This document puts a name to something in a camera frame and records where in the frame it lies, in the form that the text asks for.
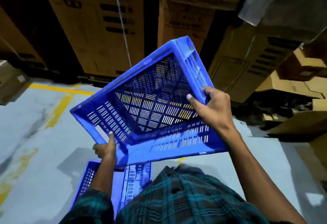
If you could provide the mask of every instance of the plastic wrap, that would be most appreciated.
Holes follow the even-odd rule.
[[[246,0],[239,17],[254,26],[319,34],[327,26],[327,0]]]

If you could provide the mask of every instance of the concrete floor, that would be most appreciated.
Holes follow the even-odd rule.
[[[15,102],[0,106],[0,223],[57,224],[67,213],[87,161],[97,159],[94,141],[69,110],[97,90],[38,81]],[[310,146],[253,137],[253,128],[238,120],[235,125],[302,216],[325,223],[327,196],[319,180],[327,173]],[[228,153],[154,162],[153,177],[181,162],[202,168],[244,197]]]

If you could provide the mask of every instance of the hand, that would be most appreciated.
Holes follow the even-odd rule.
[[[203,121],[220,134],[227,130],[236,130],[231,114],[229,95],[209,86],[203,87],[202,90],[211,98],[207,106],[200,103],[191,94],[188,94],[186,98]]]
[[[98,158],[110,158],[113,159],[117,164],[116,143],[114,141],[112,131],[109,132],[108,144],[94,144],[93,150],[95,150],[95,154],[98,155]]]

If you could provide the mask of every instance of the person's left hand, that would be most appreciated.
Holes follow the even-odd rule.
[[[108,144],[94,144],[93,150],[95,150],[95,154],[98,155],[98,158],[111,158],[117,163],[116,143],[113,139],[112,131],[109,132]]]

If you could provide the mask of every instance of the empty blue crate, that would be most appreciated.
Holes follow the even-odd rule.
[[[99,160],[88,161],[80,184],[77,187],[75,196],[73,198],[70,208],[90,186],[96,172],[100,166]],[[152,164],[137,164],[124,168],[123,171],[116,171],[113,173],[112,181],[112,195],[111,202],[113,205],[114,218],[117,213],[127,203],[133,200],[142,189],[144,189],[152,181]]]
[[[171,40],[70,110],[96,143],[113,131],[118,166],[227,151],[186,99],[213,84],[188,36]]]

